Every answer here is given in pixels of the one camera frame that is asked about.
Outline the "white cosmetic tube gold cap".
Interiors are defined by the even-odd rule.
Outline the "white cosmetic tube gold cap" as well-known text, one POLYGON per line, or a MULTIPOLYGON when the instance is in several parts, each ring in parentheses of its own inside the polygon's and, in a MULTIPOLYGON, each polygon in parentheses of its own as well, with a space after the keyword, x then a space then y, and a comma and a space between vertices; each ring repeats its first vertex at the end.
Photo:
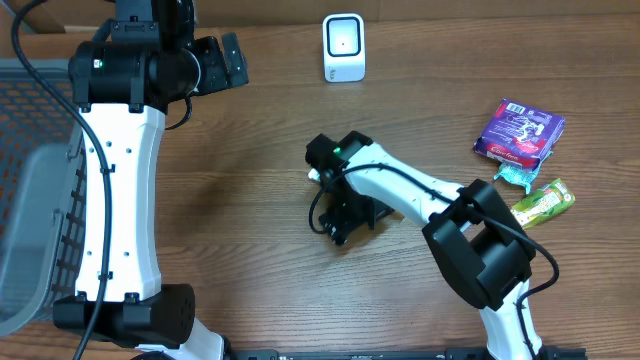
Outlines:
POLYGON ((320 174, 317 170, 311 168, 308 173, 308 178, 312 181, 319 182, 321 180, 320 174))

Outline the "teal packet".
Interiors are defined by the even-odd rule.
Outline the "teal packet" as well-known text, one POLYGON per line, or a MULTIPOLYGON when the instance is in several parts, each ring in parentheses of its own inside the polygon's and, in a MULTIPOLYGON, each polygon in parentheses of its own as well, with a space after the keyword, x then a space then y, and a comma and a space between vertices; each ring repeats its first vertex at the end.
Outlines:
POLYGON ((522 169, 515 165, 503 163, 500 165, 498 172, 494 175, 493 180, 497 181, 503 179, 507 183, 515 186, 522 187, 526 195, 529 195, 532 191, 532 185, 537 178, 542 164, 552 155, 552 152, 547 154, 541 162, 534 166, 532 169, 522 169))

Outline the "purple snack packet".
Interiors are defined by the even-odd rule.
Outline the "purple snack packet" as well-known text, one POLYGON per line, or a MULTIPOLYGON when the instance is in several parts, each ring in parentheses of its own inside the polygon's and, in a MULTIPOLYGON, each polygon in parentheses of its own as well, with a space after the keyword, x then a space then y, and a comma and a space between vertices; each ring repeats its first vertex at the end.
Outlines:
POLYGON ((566 119, 503 98, 474 143, 474 151, 524 171, 534 171, 564 132, 566 119))

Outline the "green yellow sachet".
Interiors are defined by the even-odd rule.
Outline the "green yellow sachet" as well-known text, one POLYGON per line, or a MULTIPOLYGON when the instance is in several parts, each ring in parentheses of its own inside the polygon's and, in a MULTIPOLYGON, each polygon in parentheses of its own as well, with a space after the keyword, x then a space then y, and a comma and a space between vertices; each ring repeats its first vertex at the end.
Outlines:
POLYGON ((513 205, 511 213, 523 229, 528 229, 560 215, 575 200, 565 182, 557 178, 513 205))

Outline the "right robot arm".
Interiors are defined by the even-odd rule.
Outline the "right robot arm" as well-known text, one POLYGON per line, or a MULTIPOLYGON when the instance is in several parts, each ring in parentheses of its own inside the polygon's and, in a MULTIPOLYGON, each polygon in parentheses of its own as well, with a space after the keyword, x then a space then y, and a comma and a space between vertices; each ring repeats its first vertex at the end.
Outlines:
POLYGON ((524 294, 535 249, 487 182, 446 182, 397 160, 353 131, 336 142, 320 134, 306 147, 309 176, 332 202, 311 229, 336 245, 362 225, 399 212, 422 229, 448 285, 480 312, 487 351, 495 359, 536 359, 542 341, 524 294))

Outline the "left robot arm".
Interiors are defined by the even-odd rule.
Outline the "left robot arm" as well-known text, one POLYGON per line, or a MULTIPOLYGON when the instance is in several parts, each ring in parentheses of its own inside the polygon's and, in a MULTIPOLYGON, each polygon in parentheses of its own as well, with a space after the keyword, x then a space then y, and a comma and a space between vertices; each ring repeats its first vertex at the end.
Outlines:
POLYGON ((155 245, 159 146, 171 103, 248 83, 235 34, 196 38, 191 1, 120 1, 69 62, 86 123, 85 234, 71 295, 54 325, 142 359, 228 359, 229 341, 195 314, 188 284, 162 280, 155 245))

